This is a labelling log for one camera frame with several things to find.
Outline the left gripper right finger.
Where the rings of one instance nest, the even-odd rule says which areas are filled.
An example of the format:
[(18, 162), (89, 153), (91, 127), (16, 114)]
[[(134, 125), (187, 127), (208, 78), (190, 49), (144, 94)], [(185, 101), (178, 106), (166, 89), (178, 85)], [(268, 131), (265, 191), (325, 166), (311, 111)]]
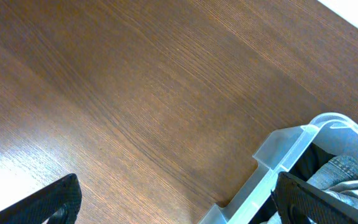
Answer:
[(271, 193), (282, 223), (358, 224), (358, 209), (288, 172), (280, 172)]

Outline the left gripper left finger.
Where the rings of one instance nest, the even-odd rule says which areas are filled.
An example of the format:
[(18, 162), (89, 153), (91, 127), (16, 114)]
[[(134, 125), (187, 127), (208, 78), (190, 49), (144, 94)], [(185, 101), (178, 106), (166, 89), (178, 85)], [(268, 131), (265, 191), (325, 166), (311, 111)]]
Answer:
[(82, 193), (76, 174), (68, 174), (0, 211), (0, 224), (74, 224)]

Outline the black garment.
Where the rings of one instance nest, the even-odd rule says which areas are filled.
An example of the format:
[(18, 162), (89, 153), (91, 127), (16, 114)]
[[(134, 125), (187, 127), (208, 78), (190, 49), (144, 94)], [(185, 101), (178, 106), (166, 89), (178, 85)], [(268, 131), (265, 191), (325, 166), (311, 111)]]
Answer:
[[(296, 164), (291, 168), (289, 173), (301, 180), (307, 181), (333, 157), (334, 155), (327, 153), (317, 145), (311, 143), (302, 156), (297, 160)], [(250, 224), (267, 222), (276, 211), (277, 208), (274, 201), (269, 197), (250, 221)]]

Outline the light blue jeans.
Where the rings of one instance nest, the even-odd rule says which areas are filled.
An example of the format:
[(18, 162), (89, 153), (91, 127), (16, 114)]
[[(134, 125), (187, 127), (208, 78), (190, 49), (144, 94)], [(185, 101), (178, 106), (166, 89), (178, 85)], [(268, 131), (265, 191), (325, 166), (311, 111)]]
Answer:
[(358, 209), (358, 161), (353, 157), (333, 157), (306, 183)]

